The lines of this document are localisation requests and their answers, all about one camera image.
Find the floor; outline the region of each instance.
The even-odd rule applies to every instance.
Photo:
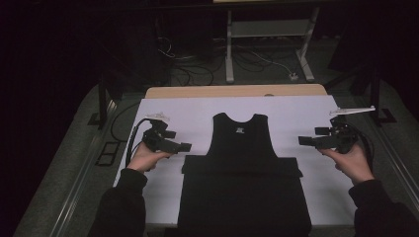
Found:
[[[324,85],[341,74],[327,68],[337,42],[337,39],[317,39],[311,43],[307,60],[315,83]],[[293,54],[300,43],[301,39],[288,38],[236,41],[233,49],[234,84],[306,83]],[[226,85],[221,53],[223,39],[216,39],[214,45],[217,57],[210,62],[174,52],[179,59],[172,67],[167,86]],[[260,57],[283,65],[266,62]],[[295,71],[298,80],[291,81],[285,67]],[[353,80],[343,81],[328,93],[334,96],[341,108],[368,107],[369,90],[362,96],[353,96],[349,92]],[[142,93],[131,92],[124,94],[119,101],[110,102],[108,121],[103,129],[98,130],[96,125],[88,124],[98,111],[98,88],[92,88],[81,103],[15,236],[86,235],[101,194],[114,181],[126,145],[122,140],[129,135],[137,105],[143,96]],[[396,91],[385,82],[381,83],[380,105],[391,111],[396,123],[384,123],[382,127],[377,127],[367,115],[351,117],[350,121],[373,139],[376,176],[383,180],[390,196],[395,201],[406,203],[419,217],[416,185],[419,182],[419,161],[415,159],[419,156],[419,123],[403,106]],[[118,145],[115,162],[111,166],[96,166],[95,162],[107,142]],[[159,227],[149,226],[148,236],[162,236]],[[353,235],[352,226],[318,227],[310,234],[311,237]]]

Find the gray carpet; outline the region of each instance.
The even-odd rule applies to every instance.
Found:
[[[323,39],[314,41],[310,45],[307,59],[316,77],[315,83],[324,84],[340,74],[327,69],[336,42],[335,39]],[[287,54],[293,52],[296,44],[298,44],[298,41],[285,41],[280,45],[276,54],[269,56],[278,58],[289,68],[298,68],[295,62],[296,58]],[[201,65],[210,70],[219,68],[214,71],[213,79],[205,71],[197,71],[189,84],[205,85],[213,80],[212,84],[214,85],[225,85],[225,70],[222,61],[223,57],[220,56],[211,63]],[[191,62],[184,62],[182,65],[190,65],[188,63]],[[300,69],[296,69],[300,76],[298,81],[291,82],[284,68],[274,65],[268,66],[267,63],[263,65],[265,68],[261,72],[250,72],[235,64],[235,84],[305,83]],[[254,71],[262,68],[250,64],[243,64],[242,66]],[[188,75],[184,71],[173,71],[172,86],[184,85],[187,81]],[[330,91],[337,105],[341,108],[367,106],[368,92],[363,97],[353,97],[348,92],[351,82],[351,79],[344,81]],[[116,141],[111,134],[111,128],[116,138],[127,139],[137,104],[143,98],[143,95],[126,94],[120,101],[111,104],[109,120],[102,130],[98,130],[97,126],[88,125],[91,114],[98,111],[97,97],[98,92],[95,87],[80,105],[74,122],[56,153],[15,236],[85,236],[87,234],[102,193],[113,184],[126,144],[121,143],[114,165],[109,167],[96,166],[95,162],[100,157],[105,143]],[[382,128],[377,128],[367,115],[351,116],[349,120],[372,138],[376,151],[375,174],[383,180],[391,198],[406,203],[419,217],[417,203],[412,201],[415,199],[414,194],[406,190],[408,187],[404,184],[404,178],[393,167],[393,164],[400,163],[392,161],[396,156],[396,159],[399,159],[402,161],[401,164],[405,165],[406,170],[411,175],[411,180],[419,182],[419,161],[416,159],[419,156],[418,122],[405,109],[397,93],[386,83],[381,84],[381,106],[393,113],[397,123],[386,123]],[[390,150],[388,150],[387,142],[391,145]],[[310,236],[349,237],[353,235],[354,230],[351,226],[324,226],[314,228]],[[161,236],[159,226],[157,228],[149,226],[149,236]]]

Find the black vest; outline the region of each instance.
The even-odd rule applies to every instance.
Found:
[[[268,117],[213,117],[206,156],[182,168],[178,227],[183,236],[306,237],[311,229],[295,158],[278,158]]]

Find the black cable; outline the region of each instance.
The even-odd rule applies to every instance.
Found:
[[[367,163],[370,167],[371,172],[374,172],[374,156],[375,156],[375,147],[373,141],[359,129],[357,129],[354,125],[350,124],[349,122],[344,122],[347,126],[352,128],[355,132],[357,132],[358,136],[360,137],[362,143],[364,144],[364,149],[366,151],[366,158]]]
[[[262,72],[263,70],[265,70],[265,67],[262,67],[261,69],[259,69],[259,70],[251,70],[251,69],[248,69],[248,68],[246,68],[246,67],[244,67],[242,64],[241,64],[241,62],[239,62],[239,60],[236,58],[236,57],[232,57],[232,59],[233,59],[233,61],[236,63],[236,65],[237,66],[239,66],[241,69],[243,69],[243,70],[245,70],[245,71],[248,71],[248,72]]]
[[[145,122],[146,120],[150,120],[149,118],[143,118],[142,120],[140,120],[137,124],[136,124],[136,126],[133,128],[133,130],[132,130],[132,134],[130,135],[130,137],[129,137],[129,142],[128,142],[128,146],[127,146],[127,149],[126,149],[126,167],[128,166],[128,164],[129,164],[129,162],[130,162],[130,159],[131,159],[131,157],[132,157],[132,145],[133,145],[133,142],[135,141],[135,137],[136,137],[136,133],[138,132],[138,128],[139,128],[139,126],[143,123],[143,122]]]
[[[207,73],[200,73],[200,72],[196,72],[196,71],[192,71],[192,70],[188,70],[188,69],[182,68],[182,70],[185,70],[185,71],[187,71],[189,73],[192,73],[192,74],[195,74],[195,75],[208,75],[209,74],[211,79],[210,79],[209,83],[207,84],[207,86],[209,86],[212,83],[213,79],[214,79],[212,71],[210,71],[209,69],[207,69],[205,67],[201,67],[201,66],[184,66],[184,67],[200,68],[200,69],[206,70]],[[194,85],[194,86],[202,86],[202,85],[199,85],[199,84],[195,84],[194,79],[192,79],[192,85]]]
[[[115,118],[114,118],[114,120],[112,121],[112,124],[111,124],[111,136],[112,136],[112,138],[114,139],[114,140],[116,140],[116,141],[119,141],[119,142],[127,142],[127,140],[122,140],[122,139],[119,139],[119,138],[117,138],[116,136],[115,136],[115,133],[114,133],[114,125],[115,125],[115,121],[120,117],[120,115],[122,115],[123,113],[125,113],[127,110],[129,110],[129,109],[131,109],[132,107],[134,107],[134,106],[136,106],[136,105],[139,105],[139,102],[137,102],[137,103],[135,103],[135,104],[133,104],[133,105],[130,105],[130,106],[128,106],[128,107],[126,107],[123,111],[121,111],[117,116],[115,116]]]

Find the black sleeve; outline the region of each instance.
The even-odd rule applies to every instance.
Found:
[[[142,189],[146,183],[143,174],[121,170],[117,186],[102,195],[88,236],[142,236],[145,228]]]
[[[357,206],[355,230],[357,237],[418,237],[419,223],[403,204],[390,200],[378,180],[362,182],[349,190]]]

